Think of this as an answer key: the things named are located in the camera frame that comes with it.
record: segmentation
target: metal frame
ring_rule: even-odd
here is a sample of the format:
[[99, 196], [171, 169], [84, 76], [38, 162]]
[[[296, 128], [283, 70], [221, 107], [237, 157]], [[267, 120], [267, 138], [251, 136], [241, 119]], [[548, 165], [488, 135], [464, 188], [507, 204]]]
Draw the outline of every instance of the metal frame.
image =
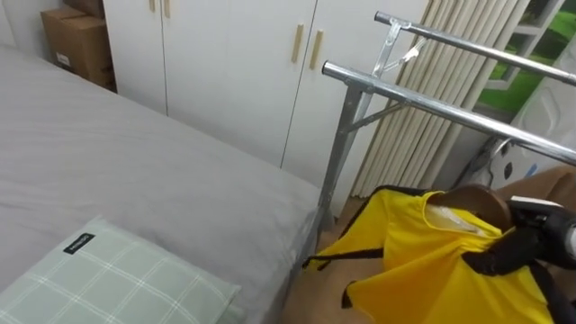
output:
[[[432, 97], [416, 93], [397, 85], [385, 83], [380, 79], [385, 70], [383, 67], [386, 67], [387, 60], [392, 51], [392, 47], [398, 38], [400, 30], [412, 32], [434, 41], [440, 41], [462, 50], [468, 50], [487, 58], [497, 59], [506, 62], [511, 66], [527, 69], [572, 86], [576, 86], [576, 75], [555, 67], [549, 67], [534, 62], [527, 58], [518, 57], [503, 51], [488, 48], [417, 23], [407, 22], [392, 17], [386, 13], [378, 12], [374, 19], [379, 23], [390, 25], [391, 29], [386, 37], [381, 55], [378, 58], [371, 75], [355, 71], [351, 68], [342, 67], [329, 61], [327, 61], [322, 68], [322, 74], [344, 82], [347, 85], [347, 90], [344, 105], [342, 107], [342, 113], [340, 114], [340, 120], [337, 126], [336, 136], [332, 145], [328, 169], [324, 177], [324, 183], [318, 202], [318, 222], [324, 220], [326, 216], [330, 215], [329, 207], [336, 188], [336, 183], [340, 176], [340, 172], [342, 171], [342, 166], [346, 162], [358, 129], [372, 122], [378, 121], [390, 113], [398, 111], [405, 105], [446, 118], [452, 122], [462, 124], [477, 131], [495, 135], [504, 140], [511, 140], [516, 145], [543, 154], [549, 158], [554, 158], [576, 166], [576, 151], [572, 149], [565, 148], [548, 139], [519, 130], [503, 122], [494, 121], [493, 119], [484, 117], [480, 114], [467, 112], [460, 107], [443, 103]], [[397, 103], [365, 118], [364, 115], [373, 94], [388, 97]]]

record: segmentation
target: mannequin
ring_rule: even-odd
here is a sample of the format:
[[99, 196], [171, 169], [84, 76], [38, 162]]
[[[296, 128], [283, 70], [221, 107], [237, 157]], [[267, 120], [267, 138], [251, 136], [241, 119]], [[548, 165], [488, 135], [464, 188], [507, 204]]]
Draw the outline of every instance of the mannequin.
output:
[[428, 200], [435, 206], [466, 210], [490, 225], [506, 232], [512, 228], [512, 215], [506, 202], [490, 188], [468, 184], [449, 192], [437, 194]]

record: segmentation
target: yellow cloth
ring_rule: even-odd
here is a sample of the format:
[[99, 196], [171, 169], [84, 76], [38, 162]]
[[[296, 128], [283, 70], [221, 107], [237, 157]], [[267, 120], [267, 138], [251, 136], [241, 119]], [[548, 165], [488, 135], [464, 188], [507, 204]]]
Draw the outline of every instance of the yellow cloth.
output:
[[[476, 274], [461, 258], [486, 250], [502, 234], [468, 211], [452, 210], [481, 230], [438, 228], [428, 198], [392, 190], [373, 195], [347, 233], [319, 253], [333, 256], [383, 248], [384, 273], [351, 283], [355, 309], [385, 324], [552, 323], [547, 301], [528, 266], [512, 274]], [[318, 269], [326, 260], [312, 259]]]

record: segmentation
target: light green pillow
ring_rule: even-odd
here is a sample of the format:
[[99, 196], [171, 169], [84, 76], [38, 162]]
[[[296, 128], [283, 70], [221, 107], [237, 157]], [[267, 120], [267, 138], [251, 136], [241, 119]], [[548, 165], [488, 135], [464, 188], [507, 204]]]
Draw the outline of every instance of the light green pillow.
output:
[[238, 292], [96, 219], [0, 294], [0, 323], [236, 324]]

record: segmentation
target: gray bed sheet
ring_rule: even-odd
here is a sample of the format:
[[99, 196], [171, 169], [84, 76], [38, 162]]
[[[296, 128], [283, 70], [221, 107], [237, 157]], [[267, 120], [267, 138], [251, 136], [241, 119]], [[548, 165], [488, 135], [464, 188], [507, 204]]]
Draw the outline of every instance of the gray bed sheet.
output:
[[0, 46], [0, 291], [96, 216], [242, 286], [274, 322], [319, 189]]

